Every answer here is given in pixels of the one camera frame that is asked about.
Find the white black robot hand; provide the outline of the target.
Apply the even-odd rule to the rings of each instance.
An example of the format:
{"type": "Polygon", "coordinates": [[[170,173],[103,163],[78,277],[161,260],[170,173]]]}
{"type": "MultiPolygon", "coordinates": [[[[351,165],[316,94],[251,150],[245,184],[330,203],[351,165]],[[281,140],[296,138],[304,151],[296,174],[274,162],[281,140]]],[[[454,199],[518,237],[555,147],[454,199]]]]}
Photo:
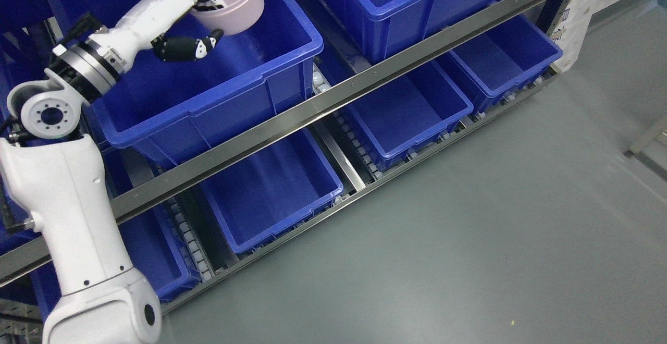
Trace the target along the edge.
{"type": "Polygon", "coordinates": [[[153,50],[163,62],[193,62],[205,58],[224,32],[214,30],[203,38],[166,36],[167,31],[191,9],[199,13],[222,10],[224,0],[140,0],[113,28],[96,32],[90,40],[108,47],[128,71],[138,52],[153,50]]]}

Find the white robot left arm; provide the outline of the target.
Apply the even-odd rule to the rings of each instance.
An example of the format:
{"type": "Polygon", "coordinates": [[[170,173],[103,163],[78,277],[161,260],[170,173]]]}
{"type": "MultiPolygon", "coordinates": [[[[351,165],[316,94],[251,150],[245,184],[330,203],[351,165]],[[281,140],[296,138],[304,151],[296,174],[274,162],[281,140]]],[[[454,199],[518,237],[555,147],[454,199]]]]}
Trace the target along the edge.
{"type": "MultiPolygon", "coordinates": [[[[82,109],[107,94],[176,20],[131,10],[108,31],[56,47],[44,80],[10,90],[10,115],[32,137],[68,137],[82,109]]],[[[60,299],[44,323],[43,343],[157,342],[159,298],[127,252],[91,136],[27,147],[2,139],[2,181],[41,233],[57,275],[60,299]]]]}

